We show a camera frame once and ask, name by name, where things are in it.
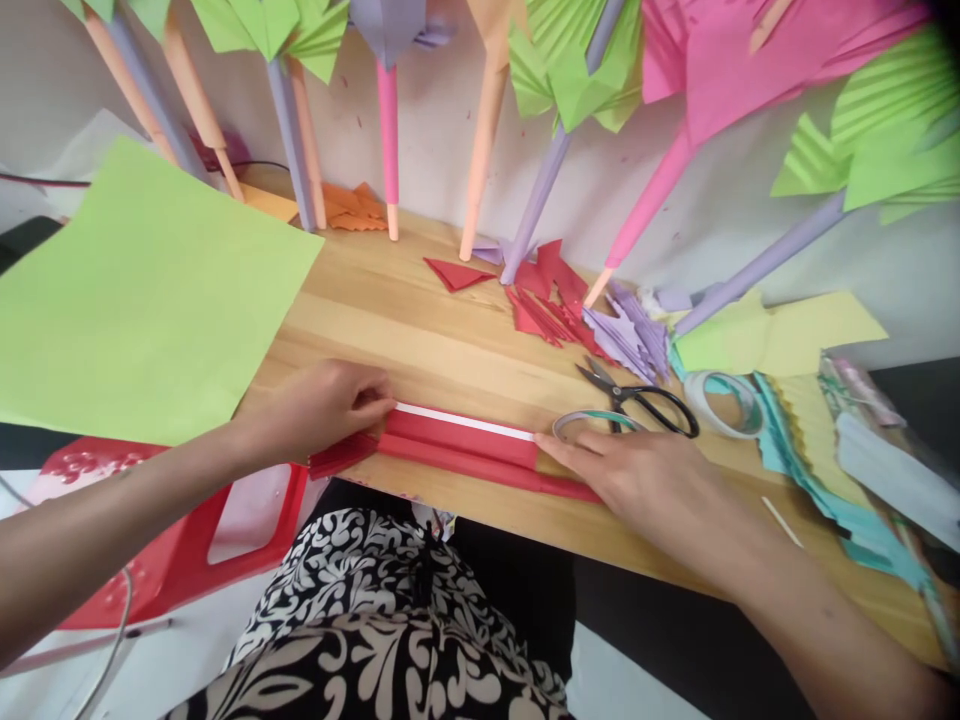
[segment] tape roll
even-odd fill
[[[567,413],[566,415],[561,415],[556,420],[553,421],[553,436],[560,440],[563,440],[563,435],[560,434],[560,431],[563,430],[563,426],[568,423],[573,422],[574,420],[587,420],[588,418],[600,418],[601,420],[610,420],[615,423],[620,423],[625,428],[633,430],[634,432],[639,432],[644,430],[643,425],[638,423],[632,417],[626,415],[621,415],[620,413],[610,412],[608,410],[579,410],[577,412]]]
[[[740,411],[744,422],[739,428],[728,425],[721,420],[710,407],[707,401],[707,381],[715,380],[737,398],[740,405]],[[763,408],[760,405],[760,399],[757,397],[757,391],[753,389],[750,383],[741,380],[733,375],[727,375],[721,372],[711,372],[709,370],[693,372],[687,375],[683,381],[683,390],[686,395],[687,405],[703,420],[721,435],[737,438],[739,440],[753,440],[760,436],[766,427],[767,418],[763,414]]]

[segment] scissors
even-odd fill
[[[603,390],[609,397],[610,403],[613,411],[620,415],[626,415],[623,412],[623,404],[628,400],[636,400],[638,403],[643,405],[646,408],[647,412],[653,415],[654,419],[660,423],[664,428],[670,432],[680,433],[681,435],[686,435],[689,438],[695,438],[700,434],[700,423],[697,422],[697,418],[690,411],[686,405],[683,404],[683,401],[674,395],[672,392],[664,390],[663,388],[658,388],[656,385],[637,385],[633,387],[620,387],[617,385],[613,378],[610,377],[609,373],[604,370],[600,363],[594,360],[592,357],[587,357],[587,364],[590,365],[590,369],[587,370],[585,367],[577,365],[577,370],[580,371],[580,374],[583,375],[587,380],[589,380],[595,387]],[[683,414],[687,420],[687,425],[689,430],[684,430],[679,425],[676,425],[670,420],[666,415],[660,412],[649,400],[644,397],[644,393],[651,393],[654,395],[660,395],[661,397],[666,398]],[[620,426],[619,422],[610,422],[610,432],[621,433],[623,429]]]

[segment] black and white patterned fabric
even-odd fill
[[[223,674],[183,718],[566,716],[456,550],[373,510],[301,531]]]

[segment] wooden table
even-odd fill
[[[292,197],[284,178],[258,174],[253,183]],[[403,212],[400,226],[397,243],[391,243],[385,232],[322,233],[326,245],[240,412],[294,370],[326,357],[387,368],[397,396],[405,402],[531,430],[545,431],[557,416],[572,410],[606,407],[606,398],[574,368],[583,358],[583,348],[561,350],[515,331],[511,305],[498,282],[447,293],[423,258],[456,261],[458,229]],[[494,270],[481,261],[472,264]],[[612,374],[618,382],[635,382],[622,370]],[[676,382],[671,389],[680,393]],[[639,412],[636,417],[658,429]],[[898,578],[851,562],[836,528],[806,493],[763,468],[755,442],[709,430],[696,442],[743,499],[771,523],[760,496],[773,501],[807,551],[868,615],[923,662],[945,667],[917,593]],[[378,490],[580,555],[718,594],[599,505],[515,490],[380,455],[347,475]]]

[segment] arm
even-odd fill
[[[0,668],[217,490],[305,459],[379,422],[394,405],[383,370],[326,361],[292,378],[259,411],[0,522]]]
[[[864,616],[817,564],[752,513],[684,437],[537,443],[628,526],[730,597],[786,663],[817,717],[940,718],[957,698]]]

